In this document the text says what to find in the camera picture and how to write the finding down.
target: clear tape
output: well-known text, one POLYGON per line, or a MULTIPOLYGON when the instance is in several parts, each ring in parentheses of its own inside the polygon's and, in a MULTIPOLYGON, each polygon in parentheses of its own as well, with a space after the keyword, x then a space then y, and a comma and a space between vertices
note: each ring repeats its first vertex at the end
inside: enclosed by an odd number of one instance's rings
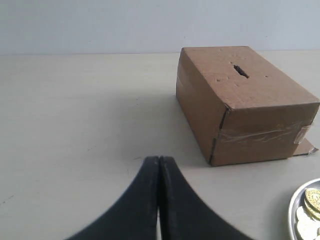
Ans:
POLYGON ((301 127, 301 122, 296 122, 295 124, 285 128, 279 128, 270 131, 260 131, 255 133, 242 132, 241 134, 239 134, 239 132, 236 130, 221 129, 219 138, 222 143, 245 143, 247 139, 250 139, 254 142, 266 143, 271 140, 281 138, 285 135, 292 134, 293 132, 297 132, 300 129, 296 138, 294 139, 295 144, 300 144, 305 138, 305 135, 310 127, 310 125, 301 127))
POLYGON ((298 134, 295 137, 294 144, 300 144, 305 139, 306 133, 311 128, 311 125, 309 126, 303 126, 301 130, 298 132, 298 134))

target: table surface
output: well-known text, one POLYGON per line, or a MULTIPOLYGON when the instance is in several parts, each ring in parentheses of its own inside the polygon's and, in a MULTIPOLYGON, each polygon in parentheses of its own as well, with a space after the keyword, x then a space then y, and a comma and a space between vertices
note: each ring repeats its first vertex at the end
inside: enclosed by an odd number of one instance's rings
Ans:
MULTIPOLYGON (((320 50, 263 51, 320 96, 320 50)), ((256 240, 288 239, 293 192, 320 153, 209 167, 175 98, 179 54, 0 56, 0 238, 63 240, 126 190, 144 157, 175 157, 219 215, 256 240)), ((307 134, 320 147, 320 118, 307 134)))

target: brown cardboard box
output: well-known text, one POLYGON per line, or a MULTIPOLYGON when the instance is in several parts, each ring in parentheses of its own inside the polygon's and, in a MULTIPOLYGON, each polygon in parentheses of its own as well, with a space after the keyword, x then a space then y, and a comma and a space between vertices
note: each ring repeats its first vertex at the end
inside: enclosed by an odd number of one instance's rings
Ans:
POLYGON ((176 97, 213 166, 315 150, 304 135, 318 98, 247 46, 183 48, 176 97))

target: coin slot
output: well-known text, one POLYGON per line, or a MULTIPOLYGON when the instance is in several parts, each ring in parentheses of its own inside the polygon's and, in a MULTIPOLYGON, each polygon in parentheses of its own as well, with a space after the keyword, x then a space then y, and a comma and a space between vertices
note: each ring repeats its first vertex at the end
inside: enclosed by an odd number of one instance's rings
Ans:
POLYGON ((243 71, 241 69, 241 67, 239 67, 238 65, 233 65, 233 68, 238 72, 238 74, 240 74, 241 76, 246 77, 247 79, 249 78, 249 75, 245 73, 245 71, 243 71))

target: box flap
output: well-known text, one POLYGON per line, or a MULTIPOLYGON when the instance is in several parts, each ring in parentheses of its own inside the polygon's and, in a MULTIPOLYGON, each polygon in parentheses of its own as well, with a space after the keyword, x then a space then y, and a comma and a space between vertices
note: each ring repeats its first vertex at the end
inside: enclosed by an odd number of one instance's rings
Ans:
POLYGON ((304 139, 296 148, 293 156, 310 155, 318 151, 307 139, 304 139))

